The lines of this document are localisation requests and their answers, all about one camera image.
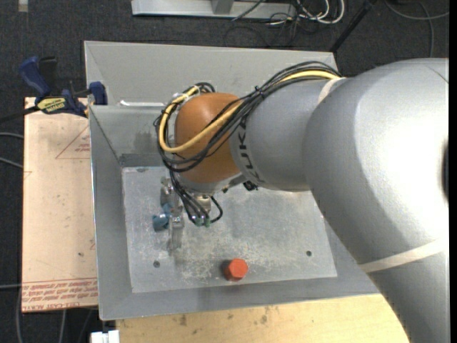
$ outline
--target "wooden table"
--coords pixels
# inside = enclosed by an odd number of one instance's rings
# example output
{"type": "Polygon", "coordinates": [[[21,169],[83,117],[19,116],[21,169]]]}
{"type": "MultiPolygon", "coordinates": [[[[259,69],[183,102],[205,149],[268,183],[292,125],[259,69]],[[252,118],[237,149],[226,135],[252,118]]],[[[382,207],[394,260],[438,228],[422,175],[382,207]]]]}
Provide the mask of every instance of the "wooden table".
{"type": "Polygon", "coordinates": [[[407,343],[380,294],[116,322],[122,343],[407,343]]]}

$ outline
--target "yellow cable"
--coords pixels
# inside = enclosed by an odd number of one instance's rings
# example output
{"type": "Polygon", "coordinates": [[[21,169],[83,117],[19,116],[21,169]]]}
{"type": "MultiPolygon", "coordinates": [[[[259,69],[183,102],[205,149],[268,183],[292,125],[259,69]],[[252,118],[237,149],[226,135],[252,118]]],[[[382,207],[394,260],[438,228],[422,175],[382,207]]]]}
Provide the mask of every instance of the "yellow cable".
{"type": "Polygon", "coordinates": [[[310,71],[297,72],[296,74],[286,76],[284,79],[280,80],[279,82],[281,83],[283,81],[292,80],[292,79],[296,79],[298,77],[305,77],[305,76],[318,76],[318,77],[323,77],[325,79],[338,79],[339,78],[338,75],[331,74],[330,72],[327,72],[327,71],[310,70],[310,71]]]}
{"type": "Polygon", "coordinates": [[[162,121],[161,121],[160,127],[159,127],[159,144],[160,144],[160,147],[164,151],[168,151],[168,152],[180,152],[180,151],[187,150],[189,147],[193,146],[196,142],[198,142],[202,138],[204,138],[209,132],[213,131],[216,127],[221,126],[223,124],[223,122],[235,112],[236,108],[238,108],[238,106],[240,104],[241,104],[241,102],[239,102],[239,101],[236,102],[236,103],[233,103],[233,105],[235,105],[234,108],[232,108],[229,111],[227,111],[226,113],[224,113],[219,119],[217,119],[217,121],[213,122],[211,125],[209,125],[204,130],[199,132],[197,135],[192,137],[185,144],[182,144],[181,146],[177,146],[177,147],[169,147],[169,146],[167,146],[167,144],[165,142],[165,139],[164,139],[165,121],[164,121],[164,118],[162,118],[162,121]]]}
{"type": "MultiPolygon", "coordinates": [[[[309,70],[309,71],[302,71],[302,72],[299,72],[299,73],[296,73],[296,74],[289,75],[289,76],[285,77],[284,79],[280,80],[278,83],[281,83],[281,82],[284,82],[284,81],[287,81],[287,80],[296,79],[298,77],[305,77],[305,76],[318,76],[318,77],[322,77],[322,78],[325,78],[325,79],[337,79],[337,78],[339,78],[339,76],[334,75],[334,74],[330,74],[327,71],[309,70]]],[[[160,147],[164,151],[167,151],[167,152],[180,152],[180,151],[187,150],[189,147],[193,146],[196,142],[198,142],[202,138],[204,138],[209,132],[213,131],[216,127],[221,126],[228,118],[230,118],[230,116],[236,111],[236,108],[238,108],[238,106],[241,104],[241,102],[239,102],[239,101],[234,103],[235,104],[234,108],[232,108],[229,111],[227,111],[226,113],[224,113],[215,122],[213,122],[211,125],[209,125],[205,129],[203,129],[201,132],[199,132],[197,135],[192,137],[190,140],[188,140],[186,143],[182,144],[181,146],[169,147],[166,144],[166,141],[165,141],[165,138],[164,138],[164,132],[165,132],[164,129],[165,129],[166,119],[170,115],[170,108],[171,108],[172,104],[179,103],[179,102],[183,101],[185,98],[186,98],[185,95],[184,96],[180,96],[180,97],[176,98],[175,100],[173,100],[171,102],[171,104],[169,104],[165,108],[165,112],[164,112],[164,115],[162,116],[162,120],[161,120],[160,126],[159,126],[159,144],[160,144],[160,147]]]]}

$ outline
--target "cardboard sheet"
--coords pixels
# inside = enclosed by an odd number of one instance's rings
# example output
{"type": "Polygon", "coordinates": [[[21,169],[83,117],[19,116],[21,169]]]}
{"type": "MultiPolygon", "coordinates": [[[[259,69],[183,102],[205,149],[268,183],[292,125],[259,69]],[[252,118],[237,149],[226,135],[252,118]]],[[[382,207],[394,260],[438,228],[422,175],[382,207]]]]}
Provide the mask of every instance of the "cardboard sheet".
{"type": "Polygon", "coordinates": [[[89,122],[36,112],[24,135],[22,312],[96,306],[89,122]]]}

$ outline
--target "orange object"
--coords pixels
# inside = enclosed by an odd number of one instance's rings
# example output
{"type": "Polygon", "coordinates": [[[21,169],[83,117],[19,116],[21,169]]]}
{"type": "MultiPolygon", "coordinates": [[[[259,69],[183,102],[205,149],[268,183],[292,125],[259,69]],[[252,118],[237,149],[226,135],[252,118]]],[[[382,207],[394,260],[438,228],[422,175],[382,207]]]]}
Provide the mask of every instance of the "orange object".
{"type": "Polygon", "coordinates": [[[227,281],[237,282],[248,273],[248,265],[244,259],[232,259],[224,268],[224,276],[227,281]]]}
{"type": "MultiPolygon", "coordinates": [[[[217,114],[238,97],[227,93],[206,93],[189,100],[180,109],[175,123],[176,146],[180,146],[204,129],[217,114]]],[[[209,142],[216,130],[206,135],[202,140],[179,153],[179,156],[189,158],[201,151],[209,142]]],[[[221,182],[237,175],[240,170],[231,157],[230,144],[225,141],[229,134],[223,136],[209,151],[214,154],[205,158],[191,170],[181,173],[181,176],[196,183],[221,182]]]]}

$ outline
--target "black carpet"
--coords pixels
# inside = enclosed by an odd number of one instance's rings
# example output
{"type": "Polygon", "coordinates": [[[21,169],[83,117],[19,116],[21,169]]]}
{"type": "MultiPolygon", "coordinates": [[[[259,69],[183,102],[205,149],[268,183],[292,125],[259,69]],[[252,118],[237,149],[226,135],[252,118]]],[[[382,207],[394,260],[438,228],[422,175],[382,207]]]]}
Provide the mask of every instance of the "black carpet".
{"type": "MultiPolygon", "coordinates": [[[[315,24],[298,29],[291,40],[288,29],[272,29],[255,21],[178,17],[132,17],[131,0],[29,0],[29,12],[18,12],[17,0],[0,0],[0,116],[20,111],[22,98],[33,96],[18,75],[25,58],[37,55],[59,59],[60,88],[73,80],[83,89],[85,40],[167,43],[200,46],[266,47],[328,51],[365,0],[346,0],[344,19],[316,30],[315,24]]],[[[449,0],[425,0],[431,16],[449,9],[449,0]]],[[[417,2],[397,4],[405,14],[425,16],[417,2]]],[[[358,25],[336,53],[338,67],[355,75],[400,59],[427,57],[431,50],[428,21],[408,20],[392,13],[383,0],[358,25]]],[[[433,20],[433,57],[449,53],[449,19],[433,20]]],[[[0,131],[23,133],[23,121],[0,124],[0,131]]],[[[22,143],[0,137],[0,156],[22,162],[22,143]]],[[[21,279],[22,173],[0,163],[0,284],[21,279]]],[[[18,290],[0,290],[0,342],[17,342],[14,326],[18,290]]],[[[87,310],[70,310],[64,342],[77,342],[87,310]]],[[[24,342],[57,342],[61,313],[21,316],[24,342]]],[[[89,329],[99,324],[96,313],[89,329]]]]}

